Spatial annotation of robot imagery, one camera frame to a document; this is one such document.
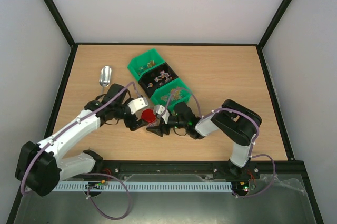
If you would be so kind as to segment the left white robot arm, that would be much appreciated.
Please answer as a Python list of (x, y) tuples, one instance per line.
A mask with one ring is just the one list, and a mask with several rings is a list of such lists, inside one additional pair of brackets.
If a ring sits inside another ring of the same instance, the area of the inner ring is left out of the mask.
[(49, 194), (60, 181), (99, 171), (102, 157), (90, 150), (77, 156), (64, 156), (85, 136), (99, 129), (110, 120), (124, 121), (130, 131), (147, 125), (136, 113), (148, 107), (141, 94), (129, 97), (128, 87), (112, 84), (107, 91), (89, 101), (84, 109), (66, 126), (51, 136), (33, 143), (25, 143), (19, 153), (15, 177), (20, 184), (21, 194), (30, 191), (40, 196)]

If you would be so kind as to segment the clear glass jar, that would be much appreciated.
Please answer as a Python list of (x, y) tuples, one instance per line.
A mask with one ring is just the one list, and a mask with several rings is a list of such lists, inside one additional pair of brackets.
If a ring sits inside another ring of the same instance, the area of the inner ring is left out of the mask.
[(158, 124), (159, 124), (159, 120), (156, 120), (156, 121), (153, 121), (153, 122), (149, 123), (149, 124), (146, 126), (146, 128), (156, 127), (156, 126), (158, 126)]

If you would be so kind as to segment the silver metal scoop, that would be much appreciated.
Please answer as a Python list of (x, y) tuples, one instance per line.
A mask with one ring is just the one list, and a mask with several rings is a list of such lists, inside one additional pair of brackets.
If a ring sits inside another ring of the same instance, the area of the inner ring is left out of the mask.
[(99, 84), (102, 87), (102, 94), (104, 94), (104, 89), (110, 85), (111, 75), (112, 69), (110, 66), (104, 66), (101, 69)]

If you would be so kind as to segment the black bin with swirl lollipops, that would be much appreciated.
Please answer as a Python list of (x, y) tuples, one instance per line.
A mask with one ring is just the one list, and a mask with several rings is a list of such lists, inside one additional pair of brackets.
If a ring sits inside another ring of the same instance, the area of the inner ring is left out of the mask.
[(138, 84), (144, 90), (146, 95), (151, 98), (156, 90), (160, 89), (164, 85), (176, 80), (178, 75), (169, 66), (168, 63), (162, 63), (158, 66), (150, 68), (149, 71), (144, 72)]

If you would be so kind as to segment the green bin with lollipops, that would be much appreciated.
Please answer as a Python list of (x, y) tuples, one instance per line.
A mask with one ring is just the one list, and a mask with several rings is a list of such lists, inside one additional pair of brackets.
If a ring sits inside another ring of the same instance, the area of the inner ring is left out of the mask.
[(153, 48), (132, 58), (127, 69), (138, 81), (143, 74), (163, 63), (165, 63), (164, 58)]

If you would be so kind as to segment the red jar lid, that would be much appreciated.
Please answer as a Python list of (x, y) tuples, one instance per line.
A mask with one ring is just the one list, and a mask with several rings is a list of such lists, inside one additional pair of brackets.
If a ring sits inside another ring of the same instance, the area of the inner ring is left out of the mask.
[(151, 109), (142, 111), (141, 118), (149, 124), (156, 121), (156, 116)]

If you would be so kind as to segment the green bin with gummy candies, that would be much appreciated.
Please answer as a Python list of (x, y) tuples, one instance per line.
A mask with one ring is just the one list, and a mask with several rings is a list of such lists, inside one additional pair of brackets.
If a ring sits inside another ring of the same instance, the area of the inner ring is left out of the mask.
[(168, 105), (169, 111), (173, 111), (177, 103), (189, 101), (191, 94), (186, 90), (188, 90), (188, 87), (178, 78), (159, 87), (150, 97), (150, 100), (154, 105), (165, 107), (169, 96), (173, 94)]

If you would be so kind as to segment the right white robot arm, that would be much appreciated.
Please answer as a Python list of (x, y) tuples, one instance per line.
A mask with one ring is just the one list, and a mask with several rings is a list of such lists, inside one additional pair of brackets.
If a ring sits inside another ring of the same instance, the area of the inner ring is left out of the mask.
[(227, 99), (221, 108), (204, 117), (195, 115), (185, 102), (177, 103), (172, 113), (162, 105), (157, 105), (154, 115), (160, 119), (159, 124), (148, 127), (147, 131), (160, 137), (169, 135), (171, 130), (184, 129), (192, 139), (199, 140), (220, 130), (233, 141), (225, 172), (237, 178), (247, 173), (252, 145), (259, 136), (262, 123), (257, 113)]

